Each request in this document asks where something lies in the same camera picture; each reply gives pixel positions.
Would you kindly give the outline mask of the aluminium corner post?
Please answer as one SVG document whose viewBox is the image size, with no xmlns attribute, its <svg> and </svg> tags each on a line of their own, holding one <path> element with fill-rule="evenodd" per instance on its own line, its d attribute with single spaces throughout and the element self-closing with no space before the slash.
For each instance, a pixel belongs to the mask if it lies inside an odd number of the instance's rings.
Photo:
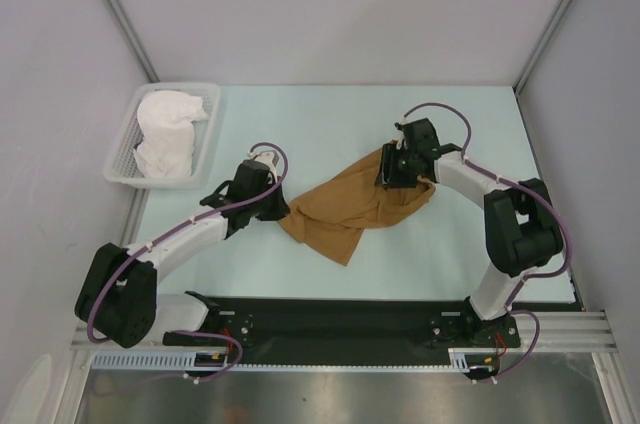
<svg viewBox="0 0 640 424">
<path fill-rule="evenodd" d="M 534 74 L 538 64 L 544 57 L 548 47 L 551 45 L 561 25 L 566 20 L 569 11 L 576 0 L 558 0 L 550 17 L 547 19 L 542 33 L 536 40 L 534 47 L 529 53 L 518 77 L 514 81 L 512 90 L 516 98 L 519 98 L 526 88 L 530 78 Z"/>
<path fill-rule="evenodd" d="M 125 44 L 132 53 L 134 60 L 149 83 L 157 83 L 160 78 L 156 72 L 151 59 L 139 37 L 128 13 L 121 3 L 121 0 L 102 0 L 104 7 L 110 14 L 121 34 Z"/>
</svg>

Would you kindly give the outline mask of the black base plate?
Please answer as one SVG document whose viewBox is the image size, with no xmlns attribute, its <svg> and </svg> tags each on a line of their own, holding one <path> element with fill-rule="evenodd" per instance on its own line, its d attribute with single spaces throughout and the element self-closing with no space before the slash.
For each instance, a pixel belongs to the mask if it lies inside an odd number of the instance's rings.
<svg viewBox="0 0 640 424">
<path fill-rule="evenodd" d="M 165 333 L 164 345 L 214 345 L 223 334 L 240 342 L 246 365 L 442 365 L 453 348 L 521 344 L 514 318 L 483 323 L 467 301 L 196 299 L 204 322 L 189 336 Z"/>
</svg>

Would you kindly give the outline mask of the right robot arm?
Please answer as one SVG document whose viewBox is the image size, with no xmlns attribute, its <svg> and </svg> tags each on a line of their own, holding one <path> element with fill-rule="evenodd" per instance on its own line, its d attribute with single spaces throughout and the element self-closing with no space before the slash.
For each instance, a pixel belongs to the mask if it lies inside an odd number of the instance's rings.
<svg viewBox="0 0 640 424">
<path fill-rule="evenodd" d="M 476 290 L 462 304 L 451 330 L 437 319 L 431 327 L 450 342 L 487 347 L 508 328 L 508 312 L 533 271 L 560 254 L 564 240 L 552 214 L 547 188 L 537 179 L 513 182 L 472 162 L 465 149 L 442 144 L 432 122 L 423 118 L 395 124 L 400 136 L 382 147 L 375 185 L 413 189 L 421 178 L 456 191 L 483 211 L 490 264 Z"/>
</svg>

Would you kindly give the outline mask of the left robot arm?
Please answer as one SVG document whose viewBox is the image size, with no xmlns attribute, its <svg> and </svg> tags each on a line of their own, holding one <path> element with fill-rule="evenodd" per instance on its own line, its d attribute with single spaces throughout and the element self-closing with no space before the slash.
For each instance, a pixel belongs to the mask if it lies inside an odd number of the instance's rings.
<svg viewBox="0 0 640 424">
<path fill-rule="evenodd" d="M 145 243 L 101 246 L 95 253 L 74 313 L 90 342 L 132 348 L 148 335 L 186 334 L 214 341 L 221 320 L 193 292 L 162 297 L 159 284 L 196 255 L 244 229 L 252 220 L 275 222 L 289 213 L 279 157 L 263 151 L 243 160 L 232 179 L 203 198 L 185 221 Z"/>
</svg>

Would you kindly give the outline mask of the left aluminium corner post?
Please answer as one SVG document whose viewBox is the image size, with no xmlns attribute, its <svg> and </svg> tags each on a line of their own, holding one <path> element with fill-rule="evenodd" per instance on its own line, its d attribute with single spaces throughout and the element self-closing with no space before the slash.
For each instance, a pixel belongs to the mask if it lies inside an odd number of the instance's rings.
<svg viewBox="0 0 640 424">
<path fill-rule="evenodd" d="M 134 60 L 149 83 L 157 83 L 160 78 L 156 72 L 151 59 L 139 37 L 128 13 L 121 3 L 121 0 L 102 0 L 104 7 L 110 14 L 121 34 L 125 44 L 132 53 Z"/>
</svg>

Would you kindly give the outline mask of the tan tank top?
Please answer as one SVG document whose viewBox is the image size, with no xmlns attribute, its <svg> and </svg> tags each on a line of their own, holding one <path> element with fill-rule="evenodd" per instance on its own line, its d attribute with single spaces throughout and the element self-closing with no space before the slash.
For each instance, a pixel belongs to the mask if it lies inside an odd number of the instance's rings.
<svg viewBox="0 0 640 424">
<path fill-rule="evenodd" d="M 290 213 L 279 221 L 281 229 L 346 266 L 366 230 L 399 224 L 427 204 L 436 190 L 425 178 L 415 188 L 376 186 L 380 160 L 381 152 L 376 150 L 292 200 Z"/>
</svg>

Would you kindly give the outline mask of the white plastic basket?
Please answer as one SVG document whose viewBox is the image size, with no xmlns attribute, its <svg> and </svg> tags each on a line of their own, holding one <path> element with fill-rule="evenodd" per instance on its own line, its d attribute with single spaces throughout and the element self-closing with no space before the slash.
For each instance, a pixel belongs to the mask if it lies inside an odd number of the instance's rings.
<svg viewBox="0 0 640 424">
<path fill-rule="evenodd" d="M 134 150 L 143 141 L 137 119 L 137 109 L 143 98 L 153 91 L 181 91 L 200 97 L 208 119 L 194 123 L 194 151 L 191 174 L 185 178 L 146 178 L 134 158 Z M 196 189 L 203 185 L 210 173 L 213 149 L 221 123 L 221 90 L 211 83 L 159 82 L 145 84 L 133 94 L 103 167 L 106 181 L 139 189 Z"/>
</svg>

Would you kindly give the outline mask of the white tank top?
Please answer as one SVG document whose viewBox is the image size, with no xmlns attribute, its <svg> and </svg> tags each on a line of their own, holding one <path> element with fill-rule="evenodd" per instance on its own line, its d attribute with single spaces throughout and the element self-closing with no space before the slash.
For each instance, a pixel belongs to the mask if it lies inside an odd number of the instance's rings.
<svg viewBox="0 0 640 424">
<path fill-rule="evenodd" d="M 143 176 L 148 179 L 190 177 L 194 122 L 209 119 L 203 99 L 174 90 L 149 92 L 141 100 L 136 116 L 143 138 L 133 155 Z"/>
</svg>

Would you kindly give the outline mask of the right aluminium corner post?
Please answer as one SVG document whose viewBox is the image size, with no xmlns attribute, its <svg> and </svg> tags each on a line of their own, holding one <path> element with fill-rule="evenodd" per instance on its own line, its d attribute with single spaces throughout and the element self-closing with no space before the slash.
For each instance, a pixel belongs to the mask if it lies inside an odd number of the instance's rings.
<svg viewBox="0 0 640 424">
<path fill-rule="evenodd" d="M 519 98 L 526 88 L 530 78 L 534 74 L 538 64 L 544 57 L 548 47 L 551 45 L 561 25 L 566 20 L 569 11 L 576 0 L 558 0 L 550 17 L 547 19 L 542 33 L 536 40 L 534 47 L 529 53 L 518 77 L 514 81 L 512 90 L 516 98 Z"/>
</svg>

